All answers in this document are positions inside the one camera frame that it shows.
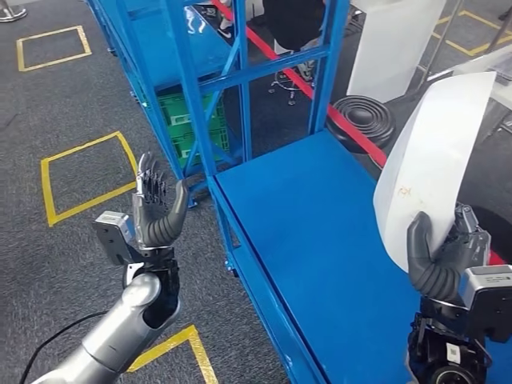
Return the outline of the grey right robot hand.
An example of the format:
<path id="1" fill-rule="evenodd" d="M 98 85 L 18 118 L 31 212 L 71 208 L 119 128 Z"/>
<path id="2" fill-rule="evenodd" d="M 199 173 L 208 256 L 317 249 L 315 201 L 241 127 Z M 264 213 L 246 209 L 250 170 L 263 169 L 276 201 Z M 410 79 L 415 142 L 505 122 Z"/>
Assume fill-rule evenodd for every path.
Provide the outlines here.
<path id="1" fill-rule="evenodd" d="M 430 217 L 423 211 L 418 212 L 407 231 L 408 276 L 423 296 L 453 301 L 458 297 L 466 269 L 489 262 L 491 236 L 480 227 L 470 205 L 456 204 L 453 225 L 436 251 L 429 246 L 431 232 Z"/>

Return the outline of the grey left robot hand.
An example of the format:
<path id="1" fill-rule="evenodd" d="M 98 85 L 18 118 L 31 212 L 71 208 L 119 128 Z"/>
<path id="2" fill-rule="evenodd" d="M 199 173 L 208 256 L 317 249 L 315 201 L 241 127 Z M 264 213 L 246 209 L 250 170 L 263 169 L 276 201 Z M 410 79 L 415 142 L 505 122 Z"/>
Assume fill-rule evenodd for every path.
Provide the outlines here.
<path id="1" fill-rule="evenodd" d="M 188 210 L 189 188 L 185 179 L 175 184 L 173 205 L 167 204 L 166 174 L 150 151 L 137 163 L 136 192 L 132 197 L 137 241 L 142 249 L 171 246 L 182 232 Z"/>

